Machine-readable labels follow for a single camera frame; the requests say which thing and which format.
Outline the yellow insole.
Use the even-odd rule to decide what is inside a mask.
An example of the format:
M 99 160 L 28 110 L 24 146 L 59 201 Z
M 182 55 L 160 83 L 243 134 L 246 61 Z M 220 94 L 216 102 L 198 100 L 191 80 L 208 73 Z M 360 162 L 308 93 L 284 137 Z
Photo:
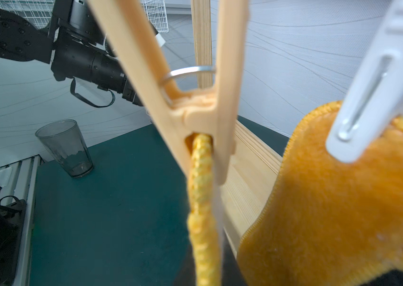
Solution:
M 193 249 L 195 284 L 222 284 L 222 257 L 213 212 L 213 156 L 212 138 L 198 133 L 193 139 L 191 165 L 187 181 L 189 214 L 187 227 Z
M 298 124 L 237 262 L 250 286 L 403 286 L 403 117 L 354 163 L 325 147 L 341 107 Z

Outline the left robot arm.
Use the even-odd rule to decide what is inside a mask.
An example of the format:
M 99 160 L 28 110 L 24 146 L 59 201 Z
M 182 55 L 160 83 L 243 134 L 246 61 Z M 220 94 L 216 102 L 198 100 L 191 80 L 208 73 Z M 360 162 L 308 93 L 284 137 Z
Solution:
M 92 107 L 96 104 L 76 92 L 76 81 L 97 85 L 136 106 L 142 102 L 122 70 L 111 44 L 86 1 L 55 1 L 49 23 L 37 28 L 21 15 L 0 8 L 0 58 L 49 64 L 55 80 L 71 79 L 70 93 Z

